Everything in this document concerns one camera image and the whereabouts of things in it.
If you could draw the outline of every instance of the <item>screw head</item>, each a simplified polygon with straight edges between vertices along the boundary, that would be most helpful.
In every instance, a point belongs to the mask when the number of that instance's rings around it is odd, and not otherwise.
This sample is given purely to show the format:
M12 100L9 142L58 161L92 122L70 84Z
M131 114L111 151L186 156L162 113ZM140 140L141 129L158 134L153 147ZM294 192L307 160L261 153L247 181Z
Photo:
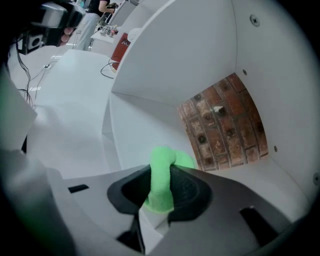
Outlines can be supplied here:
M250 21L251 21L252 25L254 25L255 27L260 26L260 21L256 15L254 15L254 14L250 15Z
M319 173L316 172L314 175L313 175L313 183L314 185L318 186L320 184L320 176L319 176Z

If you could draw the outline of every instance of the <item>brick pattern picture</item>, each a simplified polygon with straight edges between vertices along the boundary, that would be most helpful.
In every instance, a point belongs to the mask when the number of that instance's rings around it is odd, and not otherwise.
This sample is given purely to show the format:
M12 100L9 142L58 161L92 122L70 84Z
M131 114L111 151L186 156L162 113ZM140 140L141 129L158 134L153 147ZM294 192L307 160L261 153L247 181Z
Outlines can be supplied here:
M235 73L180 105L178 112L200 170L227 169L268 157L258 110Z

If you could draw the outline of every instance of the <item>gray pants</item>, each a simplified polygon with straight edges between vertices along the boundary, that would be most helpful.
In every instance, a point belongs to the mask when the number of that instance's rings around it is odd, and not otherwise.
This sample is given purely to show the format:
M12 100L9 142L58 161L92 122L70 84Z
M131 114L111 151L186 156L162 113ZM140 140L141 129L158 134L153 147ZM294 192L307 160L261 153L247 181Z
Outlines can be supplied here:
M95 28L97 26L100 17L95 13L87 13L83 20L81 21L77 31L81 34L78 34L78 38L76 39L76 46L74 49L87 51L91 42L91 36L95 32Z

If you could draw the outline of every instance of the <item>person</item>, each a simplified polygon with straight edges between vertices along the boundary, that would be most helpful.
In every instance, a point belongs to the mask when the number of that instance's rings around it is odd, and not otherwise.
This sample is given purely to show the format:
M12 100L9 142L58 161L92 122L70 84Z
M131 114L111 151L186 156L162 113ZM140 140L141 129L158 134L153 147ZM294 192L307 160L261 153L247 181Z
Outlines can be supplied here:
M91 0L89 5L89 11L84 16L81 24L78 28L81 34L77 39L76 46L74 47L77 50L87 51L91 42L91 36L95 32L98 21L104 13L115 12L115 9L107 8L107 5L110 4L110 0Z

